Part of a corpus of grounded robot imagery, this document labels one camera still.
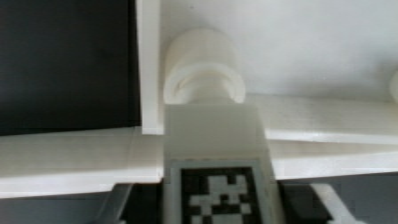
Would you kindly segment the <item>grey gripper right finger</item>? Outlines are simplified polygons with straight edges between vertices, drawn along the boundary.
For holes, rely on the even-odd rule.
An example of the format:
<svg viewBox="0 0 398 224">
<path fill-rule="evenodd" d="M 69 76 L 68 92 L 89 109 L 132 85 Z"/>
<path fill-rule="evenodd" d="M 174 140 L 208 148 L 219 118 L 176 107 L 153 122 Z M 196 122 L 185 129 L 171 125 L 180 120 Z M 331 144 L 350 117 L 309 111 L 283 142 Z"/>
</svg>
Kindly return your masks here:
<svg viewBox="0 0 398 224">
<path fill-rule="evenodd" d="M 313 184 L 311 188 L 332 217 L 327 224 L 368 224 L 354 217 L 332 186 L 329 184 Z"/>
</svg>

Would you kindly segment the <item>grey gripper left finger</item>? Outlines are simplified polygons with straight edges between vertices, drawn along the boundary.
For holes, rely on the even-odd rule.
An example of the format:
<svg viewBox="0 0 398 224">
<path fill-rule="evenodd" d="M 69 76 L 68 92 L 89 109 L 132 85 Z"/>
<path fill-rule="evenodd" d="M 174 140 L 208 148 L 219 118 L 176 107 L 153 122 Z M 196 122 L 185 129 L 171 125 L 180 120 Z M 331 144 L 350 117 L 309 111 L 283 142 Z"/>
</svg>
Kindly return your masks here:
<svg viewBox="0 0 398 224">
<path fill-rule="evenodd" d="M 94 221 L 89 224 L 126 224 L 123 220 L 123 212 L 128 203 L 133 185 L 117 184 L 112 188 Z"/>
</svg>

